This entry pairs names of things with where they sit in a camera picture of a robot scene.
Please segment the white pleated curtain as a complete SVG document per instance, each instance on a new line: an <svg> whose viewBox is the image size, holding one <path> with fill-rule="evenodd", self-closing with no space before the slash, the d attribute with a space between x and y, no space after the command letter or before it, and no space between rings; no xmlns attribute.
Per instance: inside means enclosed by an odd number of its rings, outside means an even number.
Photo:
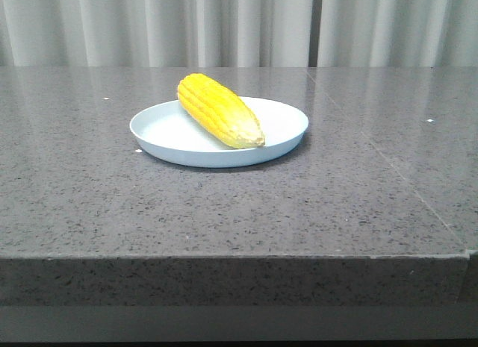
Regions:
<svg viewBox="0 0 478 347"><path fill-rule="evenodd" d="M1 0L1 64L305 67L316 2Z"/></svg>
<svg viewBox="0 0 478 347"><path fill-rule="evenodd" d="M319 67L477 66L477 0L322 0Z"/></svg>

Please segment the yellow corn cob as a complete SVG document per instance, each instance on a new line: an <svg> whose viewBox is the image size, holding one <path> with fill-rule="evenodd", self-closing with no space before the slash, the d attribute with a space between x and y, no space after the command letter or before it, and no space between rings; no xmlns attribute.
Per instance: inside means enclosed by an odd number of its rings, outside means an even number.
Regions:
<svg viewBox="0 0 478 347"><path fill-rule="evenodd" d="M202 73L184 77L177 87L182 107L208 133L234 149L265 145L260 122L243 100Z"/></svg>

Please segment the white pleated curtain right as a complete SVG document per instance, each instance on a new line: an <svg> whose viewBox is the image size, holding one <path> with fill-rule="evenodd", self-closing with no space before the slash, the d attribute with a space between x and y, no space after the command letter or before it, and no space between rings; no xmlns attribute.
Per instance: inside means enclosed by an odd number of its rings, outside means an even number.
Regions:
<svg viewBox="0 0 478 347"><path fill-rule="evenodd" d="M319 67L477 66L477 0L322 0Z"/></svg>

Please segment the white pleated curtain left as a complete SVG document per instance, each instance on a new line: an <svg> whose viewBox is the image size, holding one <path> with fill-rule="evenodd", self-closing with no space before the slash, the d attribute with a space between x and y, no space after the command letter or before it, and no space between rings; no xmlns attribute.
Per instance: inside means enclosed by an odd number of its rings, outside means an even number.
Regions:
<svg viewBox="0 0 478 347"><path fill-rule="evenodd" d="M305 67L316 2L1 0L1 64Z"/></svg>

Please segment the light blue round plate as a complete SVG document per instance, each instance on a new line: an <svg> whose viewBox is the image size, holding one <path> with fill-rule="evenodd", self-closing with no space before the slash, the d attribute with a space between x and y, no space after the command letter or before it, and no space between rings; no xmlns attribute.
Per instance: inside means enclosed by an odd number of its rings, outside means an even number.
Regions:
<svg viewBox="0 0 478 347"><path fill-rule="evenodd" d="M302 140L308 117L299 109L270 99L242 98L257 116L265 145L234 149L199 125L181 106L169 101L136 114L129 127L145 152L166 162L200 168L235 168L279 158Z"/></svg>

